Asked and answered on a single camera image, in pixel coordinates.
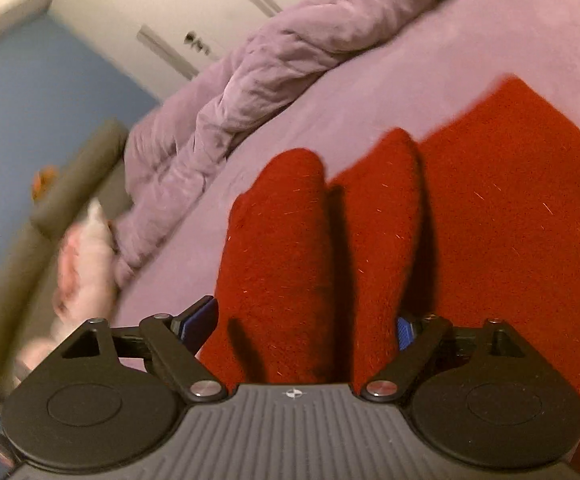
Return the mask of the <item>red knit coat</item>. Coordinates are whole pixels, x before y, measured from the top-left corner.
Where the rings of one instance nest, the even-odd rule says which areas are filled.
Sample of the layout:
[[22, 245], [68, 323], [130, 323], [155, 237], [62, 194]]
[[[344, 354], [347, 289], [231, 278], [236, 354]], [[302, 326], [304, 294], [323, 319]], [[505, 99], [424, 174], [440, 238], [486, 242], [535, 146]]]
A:
[[502, 318], [580, 394], [580, 129], [509, 78], [333, 179], [286, 151], [232, 205], [215, 293], [201, 361], [229, 387], [360, 387], [396, 356], [397, 318], [434, 312]]

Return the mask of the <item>white wardrobe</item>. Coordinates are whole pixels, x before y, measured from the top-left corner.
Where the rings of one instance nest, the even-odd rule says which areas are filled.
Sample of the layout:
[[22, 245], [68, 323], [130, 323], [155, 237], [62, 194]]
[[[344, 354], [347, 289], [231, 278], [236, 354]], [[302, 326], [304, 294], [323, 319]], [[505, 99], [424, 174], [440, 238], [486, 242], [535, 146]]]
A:
[[50, 13], [163, 100], [300, 0], [52, 0]]

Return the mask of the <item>pink plush toy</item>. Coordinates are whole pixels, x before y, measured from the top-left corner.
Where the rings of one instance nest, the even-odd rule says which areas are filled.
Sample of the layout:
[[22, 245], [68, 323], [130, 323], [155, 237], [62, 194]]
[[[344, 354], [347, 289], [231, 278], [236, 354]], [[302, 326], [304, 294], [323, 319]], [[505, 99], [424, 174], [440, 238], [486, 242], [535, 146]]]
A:
[[13, 382], [20, 384], [77, 327], [94, 318], [113, 318], [116, 284], [113, 277], [113, 235], [100, 201], [94, 198], [85, 218], [69, 228], [58, 261], [56, 319], [50, 334], [28, 342], [14, 360]]

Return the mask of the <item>orange plush toy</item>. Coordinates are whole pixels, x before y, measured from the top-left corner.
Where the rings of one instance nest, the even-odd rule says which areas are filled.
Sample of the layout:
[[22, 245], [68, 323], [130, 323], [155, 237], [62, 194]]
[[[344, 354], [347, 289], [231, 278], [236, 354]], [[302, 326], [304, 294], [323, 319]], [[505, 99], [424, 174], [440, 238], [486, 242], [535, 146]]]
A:
[[55, 180], [58, 178], [58, 175], [59, 168], [54, 165], [40, 168], [40, 170], [34, 174], [31, 183], [31, 200], [33, 203], [37, 203], [43, 198], [51, 185], [53, 185]]

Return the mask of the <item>olive green headboard cushion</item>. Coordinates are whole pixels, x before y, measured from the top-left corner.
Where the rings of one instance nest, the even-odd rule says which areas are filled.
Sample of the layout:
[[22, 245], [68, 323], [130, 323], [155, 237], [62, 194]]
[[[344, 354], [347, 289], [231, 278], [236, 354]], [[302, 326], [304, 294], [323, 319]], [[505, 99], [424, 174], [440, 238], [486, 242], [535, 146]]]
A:
[[132, 201], [125, 193], [128, 130], [104, 122], [33, 205], [0, 267], [0, 402], [14, 387], [13, 360], [30, 340], [47, 336], [54, 322], [60, 240], [96, 197], [113, 219]]

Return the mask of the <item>purple crumpled duvet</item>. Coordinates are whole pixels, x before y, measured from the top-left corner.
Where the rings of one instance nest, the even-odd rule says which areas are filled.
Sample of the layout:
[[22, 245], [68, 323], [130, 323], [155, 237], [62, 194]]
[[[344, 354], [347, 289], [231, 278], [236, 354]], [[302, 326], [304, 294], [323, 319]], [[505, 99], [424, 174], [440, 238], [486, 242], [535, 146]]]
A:
[[150, 260], [246, 136], [438, 1], [302, 0], [134, 125], [124, 152], [133, 206], [113, 223], [116, 284]]

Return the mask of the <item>purple bed sheet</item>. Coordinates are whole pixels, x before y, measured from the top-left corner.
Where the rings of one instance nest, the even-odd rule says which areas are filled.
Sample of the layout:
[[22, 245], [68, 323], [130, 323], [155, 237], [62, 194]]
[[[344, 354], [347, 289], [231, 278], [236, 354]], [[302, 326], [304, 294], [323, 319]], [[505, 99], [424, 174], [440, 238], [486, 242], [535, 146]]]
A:
[[391, 40], [320, 76], [246, 136], [124, 287], [114, 322], [177, 314], [215, 289], [228, 220], [276, 156], [315, 153], [333, 179], [390, 131], [422, 142], [517, 78], [580, 129], [580, 0], [439, 0]]

